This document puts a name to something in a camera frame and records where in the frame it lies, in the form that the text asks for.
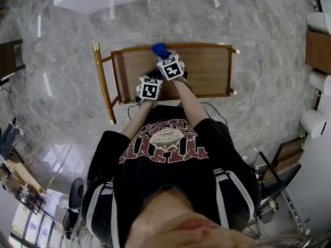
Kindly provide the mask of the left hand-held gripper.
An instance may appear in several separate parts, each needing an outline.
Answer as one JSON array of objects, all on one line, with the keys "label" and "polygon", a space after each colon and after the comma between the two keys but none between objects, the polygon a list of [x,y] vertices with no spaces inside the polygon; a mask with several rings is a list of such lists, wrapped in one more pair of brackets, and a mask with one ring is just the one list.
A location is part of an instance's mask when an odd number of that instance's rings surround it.
[{"label": "left hand-held gripper", "polygon": [[135,101],[138,106],[146,100],[156,101],[162,90],[163,77],[159,71],[151,71],[139,77],[136,86]]}]

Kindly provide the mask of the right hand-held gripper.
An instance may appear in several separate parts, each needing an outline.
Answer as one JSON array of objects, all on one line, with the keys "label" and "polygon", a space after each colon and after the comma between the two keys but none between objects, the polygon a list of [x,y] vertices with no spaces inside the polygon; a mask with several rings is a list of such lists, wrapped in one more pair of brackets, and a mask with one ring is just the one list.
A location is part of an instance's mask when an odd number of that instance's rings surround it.
[{"label": "right hand-held gripper", "polygon": [[161,74],[168,80],[187,81],[187,69],[184,62],[175,50],[167,50],[168,58],[162,59],[156,55],[157,68]]}]

